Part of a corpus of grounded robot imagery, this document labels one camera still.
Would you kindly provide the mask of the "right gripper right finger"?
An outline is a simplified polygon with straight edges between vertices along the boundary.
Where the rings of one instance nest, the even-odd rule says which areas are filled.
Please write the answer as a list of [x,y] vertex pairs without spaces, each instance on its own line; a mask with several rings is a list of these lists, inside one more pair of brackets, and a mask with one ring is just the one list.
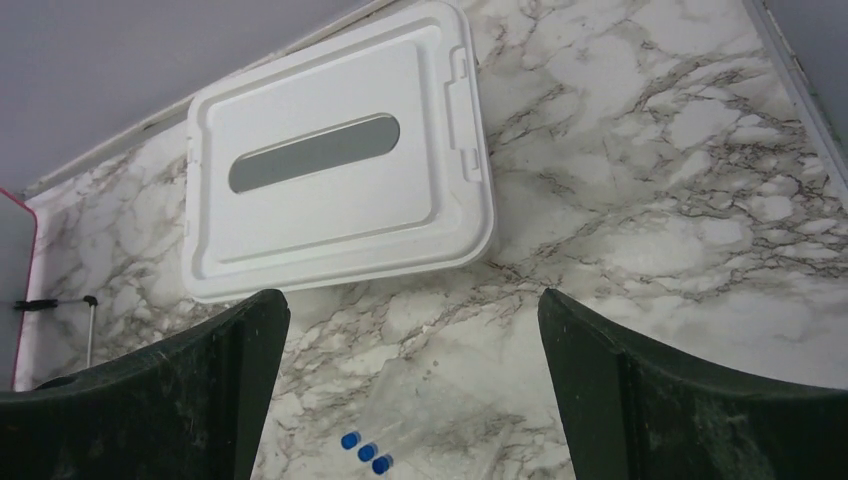
[[548,289],[538,323],[579,479],[843,479],[847,394],[731,369]]

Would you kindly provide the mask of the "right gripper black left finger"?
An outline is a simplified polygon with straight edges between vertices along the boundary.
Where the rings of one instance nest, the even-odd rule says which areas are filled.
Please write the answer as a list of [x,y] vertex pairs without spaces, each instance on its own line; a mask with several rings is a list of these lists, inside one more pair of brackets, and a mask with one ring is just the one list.
[[5,479],[247,479],[291,313],[260,291],[180,333],[1,396]]

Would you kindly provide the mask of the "blue cap test tube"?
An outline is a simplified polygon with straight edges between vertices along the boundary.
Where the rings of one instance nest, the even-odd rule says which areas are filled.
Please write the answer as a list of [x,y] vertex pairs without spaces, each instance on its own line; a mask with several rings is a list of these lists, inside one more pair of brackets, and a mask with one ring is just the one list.
[[340,445],[344,450],[351,450],[356,447],[362,439],[359,431],[350,431],[345,433],[340,439]]
[[361,462],[371,462],[379,454],[379,448],[375,443],[367,443],[357,451],[357,458]]
[[394,465],[394,459],[391,455],[382,455],[375,458],[371,463],[372,471],[380,476],[386,474]]

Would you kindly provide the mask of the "white bin lid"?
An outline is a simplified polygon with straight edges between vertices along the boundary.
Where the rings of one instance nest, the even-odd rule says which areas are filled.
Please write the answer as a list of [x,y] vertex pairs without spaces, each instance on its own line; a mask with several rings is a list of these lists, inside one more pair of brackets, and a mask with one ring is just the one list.
[[470,22],[422,1],[198,93],[182,282],[235,300],[465,266],[496,238]]

